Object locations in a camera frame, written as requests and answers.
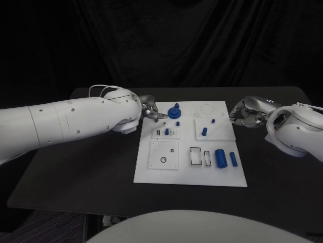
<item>black table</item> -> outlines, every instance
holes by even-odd
[[[131,91],[154,95],[155,101],[224,101],[227,109],[246,95],[265,96],[282,105],[308,103],[295,87]],[[87,89],[80,88],[70,98],[86,95]],[[233,127],[246,188],[134,183],[139,132],[141,126],[126,135],[111,131],[38,149],[8,207],[129,217],[160,210],[201,210],[323,233],[323,163],[311,155],[283,154],[263,140],[263,127]]]

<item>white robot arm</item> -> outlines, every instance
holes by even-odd
[[[247,128],[266,125],[265,140],[291,156],[309,153],[323,162],[323,108],[294,104],[281,106],[272,100],[246,96],[234,105],[230,122]]]
[[[138,119],[165,118],[154,97],[139,96],[119,87],[103,98],[87,97],[49,104],[0,110],[0,164],[24,152],[102,134],[126,134]]]

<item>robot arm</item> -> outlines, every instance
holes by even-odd
[[[126,134],[138,119],[165,118],[152,96],[136,97],[122,88],[103,98],[87,97],[0,110],[0,164],[24,152],[113,130]]]
[[[266,126],[265,140],[288,155],[309,153],[323,162],[323,114],[304,104],[281,106],[273,101],[246,96],[234,105],[230,122],[247,128]]]

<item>table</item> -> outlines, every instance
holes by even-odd
[[[226,101],[230,110],[246,95],[282,105],[309,103],[295,87],[139,88],[155,101]],[[70,98],[86,97],[87,89]],[[283,154],[265,128],[233,127],[246,188],[136,184],[141,126],[38,149],[7,205],[14,208],[136,216],[161,210],[200,210],[240,216],[286,230],[323,233],[323,163],[311,155]]]

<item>black backdrop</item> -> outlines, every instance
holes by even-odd
[[[323,0],[0,0],[0,108],[93,84],[298,86],[323,106]]]

